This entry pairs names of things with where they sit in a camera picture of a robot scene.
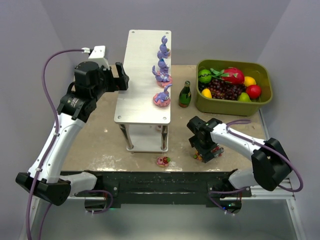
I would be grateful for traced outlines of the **pink yellow bear toy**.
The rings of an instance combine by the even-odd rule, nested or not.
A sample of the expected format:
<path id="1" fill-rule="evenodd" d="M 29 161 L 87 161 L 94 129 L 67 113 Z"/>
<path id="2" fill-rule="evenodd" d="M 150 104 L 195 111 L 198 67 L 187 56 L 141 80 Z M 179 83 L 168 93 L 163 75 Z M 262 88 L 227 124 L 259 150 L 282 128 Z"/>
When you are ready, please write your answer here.
<path id="1" fill-rule="evenodd" d="M 193 155 L 193 158 L 196 159 L 196 160 L 198 160 L 198 161 L 202 161 L 202 156 L 201 156 L 198 152 L 196 152 L 196 153 Z"/>

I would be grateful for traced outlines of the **purple bunny with blue bow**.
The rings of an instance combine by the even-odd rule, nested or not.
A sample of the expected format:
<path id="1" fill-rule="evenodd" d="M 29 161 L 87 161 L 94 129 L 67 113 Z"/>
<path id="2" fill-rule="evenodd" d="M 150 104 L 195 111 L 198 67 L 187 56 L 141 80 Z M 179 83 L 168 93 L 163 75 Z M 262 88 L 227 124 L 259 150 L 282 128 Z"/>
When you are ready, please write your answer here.
<path id="1" fill-rule="evenodd" d="M 162 73 L 168 73 L 170 66 L 166 64 L 165 60 L 163 58 L 160 58 L 158 63 L 159 71 Z"/>

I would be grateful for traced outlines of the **purple bunny with strawberry cake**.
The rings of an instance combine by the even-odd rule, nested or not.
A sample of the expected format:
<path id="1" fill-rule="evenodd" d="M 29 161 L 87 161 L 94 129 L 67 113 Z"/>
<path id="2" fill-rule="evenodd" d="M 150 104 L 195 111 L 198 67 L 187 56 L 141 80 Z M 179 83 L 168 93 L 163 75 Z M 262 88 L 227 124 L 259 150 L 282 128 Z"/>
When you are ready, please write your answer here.
<path id="1" fill-rule="evenodd" d="M 168 39 L 164 35 L 161 38 L 161 45 L 159 46 L 159 51 L 157 52 L 157 57 L 159 59 L 167 59 L 168 57 L 171 56 L 171 50 L 167 48 L 167 42 L 168 42 Z"/>

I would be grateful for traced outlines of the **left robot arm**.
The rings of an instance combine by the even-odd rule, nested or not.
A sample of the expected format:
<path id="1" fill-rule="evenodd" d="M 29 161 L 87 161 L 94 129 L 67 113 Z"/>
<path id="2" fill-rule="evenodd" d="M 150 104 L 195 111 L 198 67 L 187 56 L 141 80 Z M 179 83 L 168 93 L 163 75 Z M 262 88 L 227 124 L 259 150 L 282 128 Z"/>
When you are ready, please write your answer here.
<path id="1" fill-rule="evenodd" d="M 106 92 L 126 91 L 129 76 L 121 62 L 115 63 L 118 77 L 111 69 L 93 61 L 78 64 L 74 81 L 57 107 L 58 122 L 37 160 L 27 172 L 17 174 L 15 181 L 27 192 L 53 205 L 60 206 L 68 196 L 95 188 L 98 177 L 91 171 L 61 176 L 62 166 L 70 147 L 87 123 L 97 102 Z"/>

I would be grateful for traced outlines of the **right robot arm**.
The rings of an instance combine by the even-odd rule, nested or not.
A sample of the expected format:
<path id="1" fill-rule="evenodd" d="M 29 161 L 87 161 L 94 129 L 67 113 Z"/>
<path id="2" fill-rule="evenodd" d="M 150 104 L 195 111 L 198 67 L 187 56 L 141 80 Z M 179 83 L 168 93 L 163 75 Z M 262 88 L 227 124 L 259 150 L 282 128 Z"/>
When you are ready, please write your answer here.
<path id="1" fill-rule="evenodd" d="M 273 191 L 293 170 L 282 145 L 275 138 L 255 138 L 230 126 L 216 118 L 205 122 L 198 116 L 187 123 L 187 128 L 193 133 L 189 143 L 203 163 L 221 155 L 224 146 L 251 161 L 250 168 L 229 172 L 212 188 L 213 191 L 232 192 L 257 185 Z"/>

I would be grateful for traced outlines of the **white two-tier shelf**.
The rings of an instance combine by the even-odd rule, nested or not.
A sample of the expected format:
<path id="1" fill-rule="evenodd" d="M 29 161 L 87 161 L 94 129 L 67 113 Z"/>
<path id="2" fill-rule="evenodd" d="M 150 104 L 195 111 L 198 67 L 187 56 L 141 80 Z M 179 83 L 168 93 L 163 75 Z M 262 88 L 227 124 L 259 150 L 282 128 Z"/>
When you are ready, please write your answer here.
<path id="1" fill-rule="evenodd" d="M 164 153 L 168 151 L 171 105 L 158 107 L 153 97 L 164 89 L 152 73 L 158 71 L 157 53 L 163 36 L 171 47 L 169 30 L 132 29 L 128 33 L 123 67 L 129 76 L 128 89 L 118 93 L 114 122 L 118 124 L 126 148 L 131 152 Z"/>

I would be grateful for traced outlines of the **red pink bear toy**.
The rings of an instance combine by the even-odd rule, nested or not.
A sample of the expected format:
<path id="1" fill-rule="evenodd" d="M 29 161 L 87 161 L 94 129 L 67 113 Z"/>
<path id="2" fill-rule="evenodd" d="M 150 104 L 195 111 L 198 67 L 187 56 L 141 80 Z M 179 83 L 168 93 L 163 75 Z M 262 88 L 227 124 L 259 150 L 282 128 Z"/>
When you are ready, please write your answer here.
<path id="1" fill-rule="evenodd" d="M 221 156 L 223 152 L 224 152 L 224 148 L 223 147 L 219 147 L 219 146 L 214 148 L 211 151 L 211 153 L 212 153 L 214 158 Z"/>

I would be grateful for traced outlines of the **yellow toy mango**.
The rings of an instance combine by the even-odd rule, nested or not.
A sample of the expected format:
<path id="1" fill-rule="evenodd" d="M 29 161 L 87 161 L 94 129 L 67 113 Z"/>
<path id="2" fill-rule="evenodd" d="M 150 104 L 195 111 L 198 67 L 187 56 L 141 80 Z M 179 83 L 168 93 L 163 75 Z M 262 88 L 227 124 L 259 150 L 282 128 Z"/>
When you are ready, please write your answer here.
<path id="1" fill-rule="evenodd" d="M 201 94 L 208 99 L 212 98 L 212 93 L 208 88 L 203 89 Z"/>

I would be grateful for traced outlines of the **purple toy grape bunch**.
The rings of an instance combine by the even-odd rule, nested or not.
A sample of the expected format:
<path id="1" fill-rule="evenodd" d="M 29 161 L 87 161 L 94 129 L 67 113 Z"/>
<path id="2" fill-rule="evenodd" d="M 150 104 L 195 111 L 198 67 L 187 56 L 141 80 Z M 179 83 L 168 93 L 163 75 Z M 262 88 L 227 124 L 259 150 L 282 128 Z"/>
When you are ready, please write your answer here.
<path id="1" fill-rule="evenodd" d="M 198 90 L 202 93 L 203 89 L 211 91 L 212 99 L 237 101 L 241 93 L 246 91 L 244 84 L 229 84 L 220 79 L 213 78 L 210 83 L 198 81 Z"/>

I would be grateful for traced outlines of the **green toy lime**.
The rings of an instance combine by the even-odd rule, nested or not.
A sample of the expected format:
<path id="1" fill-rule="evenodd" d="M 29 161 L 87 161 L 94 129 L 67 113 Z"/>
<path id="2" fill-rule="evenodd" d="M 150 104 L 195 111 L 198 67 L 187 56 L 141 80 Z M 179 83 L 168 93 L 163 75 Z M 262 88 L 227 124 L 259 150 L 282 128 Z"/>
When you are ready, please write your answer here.
<path id="1" fill-rule="evenodd" d="M 212 72 L 208 69 L 202 69 L 198 72 L 198 81 L 203 84 L 211 82 Z"/>

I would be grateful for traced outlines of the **red toy apple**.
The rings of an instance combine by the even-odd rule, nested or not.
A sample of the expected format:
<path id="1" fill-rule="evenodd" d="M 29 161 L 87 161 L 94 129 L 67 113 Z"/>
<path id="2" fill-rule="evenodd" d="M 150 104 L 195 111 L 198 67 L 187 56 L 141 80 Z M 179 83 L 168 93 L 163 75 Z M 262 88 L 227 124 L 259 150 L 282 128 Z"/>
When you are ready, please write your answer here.
<path id="1" fill-rule="evenodd" d="M 258 99 L 262 93 L 262 89 L 259 85 L 253 84 L 246 88 L 246 93 L 250 99 Z"/>

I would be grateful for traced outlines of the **red toy dragon fruit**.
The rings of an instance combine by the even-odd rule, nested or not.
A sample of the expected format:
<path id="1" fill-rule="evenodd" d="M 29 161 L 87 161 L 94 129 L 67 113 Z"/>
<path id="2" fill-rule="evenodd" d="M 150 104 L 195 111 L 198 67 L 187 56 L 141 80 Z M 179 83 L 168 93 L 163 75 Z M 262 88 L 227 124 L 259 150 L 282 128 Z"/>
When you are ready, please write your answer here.
<path id="1" fill-rule="evenodd" d="M 231 85 L 242 85 L 245 82 L 243 72 L 236 67 L 228 67 L 223 70 L 210 69 L 214 78 L 220 79 Z"/>

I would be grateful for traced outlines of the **yellow toy lemon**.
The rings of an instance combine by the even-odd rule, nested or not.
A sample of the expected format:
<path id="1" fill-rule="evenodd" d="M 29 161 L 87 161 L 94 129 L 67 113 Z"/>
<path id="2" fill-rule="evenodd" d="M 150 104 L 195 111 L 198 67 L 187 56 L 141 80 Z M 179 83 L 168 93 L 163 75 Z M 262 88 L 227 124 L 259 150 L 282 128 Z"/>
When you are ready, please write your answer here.
<path id="1" fill-rule="evenodd" d="M 252 86 L 252 85 L 256 85 L 256 80 L 251 77 L 251 76 L 245 76 L 244 77 L 244 83 L 245 87 L 249 87 L 249 86 Z"/>

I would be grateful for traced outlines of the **olive green plastic bin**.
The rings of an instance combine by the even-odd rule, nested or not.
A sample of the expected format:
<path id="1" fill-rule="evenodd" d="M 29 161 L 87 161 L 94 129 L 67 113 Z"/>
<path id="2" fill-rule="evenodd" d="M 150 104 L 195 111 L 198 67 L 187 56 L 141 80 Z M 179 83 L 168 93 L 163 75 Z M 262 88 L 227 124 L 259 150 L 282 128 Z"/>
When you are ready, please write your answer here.
<path id="1" fill-rule="evenodd" d="M 215 70 L 223 70 L 227 67 L 236 67 L 240 69 L 245 76 L 254 78 L 262 90 L 260 97 L 252 102 L 214 99 L 203 96 L 201 92 L 196 89 L 195 106 L 199 111 L 211 114 L 249 117 L 272 100 L 273 90 L 268 71 L 258 63 L 204 59 L 197 64 L 196 70 L 200 71 L 210 68 Z"/>

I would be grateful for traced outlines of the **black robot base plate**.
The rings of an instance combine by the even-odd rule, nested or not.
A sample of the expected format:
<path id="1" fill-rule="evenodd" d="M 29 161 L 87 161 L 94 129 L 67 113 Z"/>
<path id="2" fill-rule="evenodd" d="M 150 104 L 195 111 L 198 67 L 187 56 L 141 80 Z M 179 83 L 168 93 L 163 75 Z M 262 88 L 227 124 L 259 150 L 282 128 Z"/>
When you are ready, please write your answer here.
<path id="1" fill-rule="evenodd" d="M 107 196 L 113 208 L 125 204 L 142 205 L 205 205 L 214 207 L 227 195 L 237 196 L 236 188 L 224 171 L 100 171 L 94 193 L 80 192 L 77 197 Z"/>

